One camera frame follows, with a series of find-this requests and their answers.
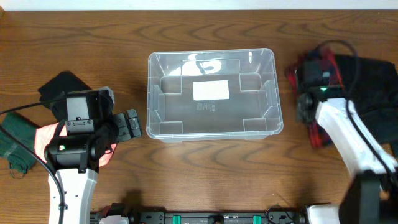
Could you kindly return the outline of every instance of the wooden table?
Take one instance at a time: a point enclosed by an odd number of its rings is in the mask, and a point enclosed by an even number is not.
[[[156,51],[268,47],[275,53],[284,130],[260,141],[164,144],[143,136],[118,146],[101,168],[93,210],[113,202],[167,210],[265,210],[339,203],[350,177],[333,147],[312,149],[295,121],[284,68],[325,39],[346,39],[362,57],[398,62],[397,11],[6,12],[0,21],[0,110],[37,102],[62,70],[111,87],[115,113],[136,108],[146,125],[147,58]],[[55,122],[44,107],[20,111]],[[47,173],[21,180],[0,162],[0,222],[47,223]]]

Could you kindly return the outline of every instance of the plastic storage container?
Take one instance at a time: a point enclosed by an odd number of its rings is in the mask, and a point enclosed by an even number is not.
[[[264,139],[284,127],[269,49],[154,52],[148,73],[151,138]]]

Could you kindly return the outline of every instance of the white wall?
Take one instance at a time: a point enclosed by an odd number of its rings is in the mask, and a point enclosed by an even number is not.
[[[20,10],[398,9],[398,0],[0,0]]]

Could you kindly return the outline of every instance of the cable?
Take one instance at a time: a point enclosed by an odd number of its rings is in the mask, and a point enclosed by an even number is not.
[[[271,208],[274,208],[274,207],[278,207],[278,208],[283,209],[283,207],[280,206],[280,205],[272,205],[272,206],[270,206],[270,207],[267,209],[267,211],[266,211],[266,219],[267,219],[268,222],[270,222],[271,224],[276,224],[276,223],[274,223],[273,221],[271,221],[271,220],[268,218],[268,212],[269,212],[269,210],[270,210]],[[293,223],[293,224],[294,224],[294,219],[293,219],[286,211],[284,211],[284,212],[286,213],[287,218],[289,218],[289,219],[292,221],[292,222],[290,222],[290,223]]]
[[[351,100],[351,97],[353,95],[353,90],[355,89],[355,86],[359,82],[359,77],[360,77],[360,62],[359,62],[358,53],[357,53],[356,49],[349,42],[347,42],[345,40],[326,40],[326,41],[320,43],[316,47],[316,50],[320,50],[321,47],[323,47],[323,46],[325,46],[327,44],[333,44],[333,43],[344,45],[345,47],[350,49],[350,51],[353,54],[354,59],[355,59],[355,74],[354,74],[353,82],[352,82],[352,84],[351,84],[351,86],[350,86],[348,91],[343,89],[343,93],[345,94],[345,100],[346,100],[345,107],[346,107],[346,111],[347,111],[347,115],[348,115],[349,121],[354,126],[355,130],[361,136],[362,140],[366,143],[366,145],[371,150],[371,152],[376,157],[376,159],[378,159],[378,161],[381,163],[383,168],[386,170],[386,173],[387,173],[387,175],[389,177],[389,180],[390,180],[391,184],[393,186],[395,186],[396,188],[398,188],[398,179],[397,179],[397,177],[391,172],[390,168],[383,161],[383,159],[381,158],[380,154],[375,150],[375,148],[373,148],[373,146],[370,144],[370,142],[366,139],[366,137],[364,136],[364,134],[362,133],[362,131],[359,129],[358,125],[354,121],[353,115],[351,114],[351,112],[349,110],[348,104],[349,104],[349,101]]]
[[[2,112],[0,112],[0,115],[6,114],[6,113],[9,113],[9,112],[13,112],[13,111],[17,111],[17,110],[21,110],[21,109],[25,109],[25,108],[30,108],[30,107],[33,107],[33,106],[44,105],[44,104],[47,104],[47,103],[55,103],[55,102],[63,101],[65,99],[66,98],[61,98],[61,99],[57,99],[57,100],[48,100],[48,101],[43,101],[43,102],[40,102],[40,103],[32,103],[32,104],[25,105],[25,106],[19,106],[19,107],[16,107],[16,108],[11,108],[9,110],[2,111]],[[63,213],[65,211],[65,196],[64,196],[63,189],[62,189],[62,186],[61,186],[59,180],[57,179],[55,174],[51,171],[50,167],[39,156],[37,156],[36,153],[31,151],[27,146],[25,146],[22,142],[20,142],[12,134],[10,134],[7,130],[5,130],[1,124],[0,124],[0,131],[2,131],[8,138],[10,138],[14,142],[16,142],[29,155],[31,155],[37,162],[39,162],[44,167],[44,169],[49,173],[51,178],[54,180],[55,185],[57,186],[58,192],[60,194],[60,205],[59,205],[60,218],[59,218],[58,223],[62,224],[62,222],[63,222]]]
[[[40,102],[40,103],[32,103],[32,104],[29,104],[29,105],[18,106],[16,108],[11,108],[11,109],[2,111],[2,112],[0,112],[0,115],[6,114],[6,113],[10,113],[10,112],[13,112],[13,111],[17,111],[17,110],[21,110],[21,109],[25,109],[25,108],[30,108],[30,107],[33,107],[33,106],[40,106],[40,105],[46,105],[46,104],[49,104],[49,103],[56,103],[56,102],[63,101],[63,100],[66,100],[66,98],[63,97],[63,98],[60,98],[60,99],[57,99],[57,100],[47,100],[47,101],[43,101],[43,102]]]

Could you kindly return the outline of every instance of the green cloth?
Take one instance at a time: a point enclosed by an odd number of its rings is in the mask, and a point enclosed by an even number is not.
[[[8,113],[2,126],[16,139],[20,140],[31,151],[34,151],[36,126],[17,113]],[[9,139],[0,131],[0,156],[7,159],[10,169],[26,174],[35,164],[36,160],[29,155],[16,142]]]

